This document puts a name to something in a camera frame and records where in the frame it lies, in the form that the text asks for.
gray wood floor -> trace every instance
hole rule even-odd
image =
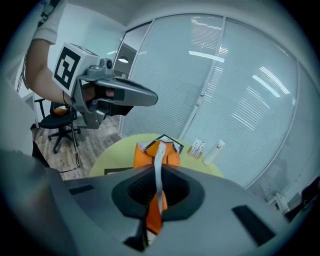
[[[61,173],[64,180],[87,177],[102,152],[121,139],[118,136],[119,118],[120,116],[109,116],[99,129],[81,129],[80,134],[75,133],[75,139],[79,144],[80,168]],[[57,129],[35,128],[32,129],[33,139],[51,168],[60,172],[68,171],[77,166],[74,144],[69,139],[63,138],[56,148],[57,153],[54,154],[52,150],[58,137],[53,137],[49,141],[48,135],[57,131]]]

black chair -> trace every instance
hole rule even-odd
[[[40,109],[41,109],[41,113],[43,116],[43,120],[39,123],[39,127],[45,128],[45,129],[58,129],[59,131],[51,134],[48,136],[49,141],[52,140],[52,137],[56,137],[58,136],[58,139],[56,140],[53,150],[52,152],[54,154],[57,153],[56,151],[56,147],[58,146],[59,142],[61,141],[61,139],[63,137],[68,138],[69,140],[71,140],[72,142],[74,142],[72,136],[72,130],[71,129],[66,129],[66,126],[70,126],[71,125],[71,117],[70,117],[70,113],[68,112],[65,115],[57,115],[55,114],[55,109],[61,106],[65,106],[64,104],[60,104],[60,103],[55,103],[55,102],[51,102],[51,106],[50,106],[50,114],[45,116],[45,112],[44,112],[44,106],[43,106],[43,101],[45,99],[41,98],[41,99],[37,99],[34,102],[39,103],[40,104]],[[77,112],[73,111],[72,112],[72,117],[73,120],[77,119]],[[81,132],[79,128],[74,129],[74,132],[77,132],[78,134]]]

green table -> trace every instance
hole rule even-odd
[[[89,177],[103,176],[105,169],[128,168],[134,165],[134,157],[136,151],[136,144],[143,141],[153,141],[160,137],[160,134],[138,134],[123,138],[108,147],[96,160],[91,169]],[[177,142],[184,145],[180,155],[180,162],[182,167],[186,167],[195,171],[206,174],[215,175],[223,178],[224,176],[219,169],[213,165],[205,165],[202,162],[203,155],[196,159],[187,153],[190,145],[176,139]]]

white cylinder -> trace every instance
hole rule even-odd
[[[218,139],[218,141],[210,149],[210,151],[205,156],[205,158],[202,160],[202,162],[206,166],[210,165],[216,159],[217,155],[222,151],[224,146],[225,146],[225,143],[221,139]]]

orange bag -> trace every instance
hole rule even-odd
[[[173,165],[173,166],[181,166],[180,164],[180,154],[176,151],[173,142],[164,142],[165,144],[165,154],[162,159],[163,164]],[[152,165],[155,161],[155,156],[158,151],[160,141],[154,140],[151,142],[144,151],[139,149],[138,144],[135,146],[135,154],[134,154],[134,163],[133,168]],[[168,209],[166,195],[164,191],[162,191],[162,212]],[[154,195],[150,206],[149,213],[146,217],[146,227],[147,229],[154,233],[158,234],[162,228],[162,219],[161,214],[158,207],[157,193]]]

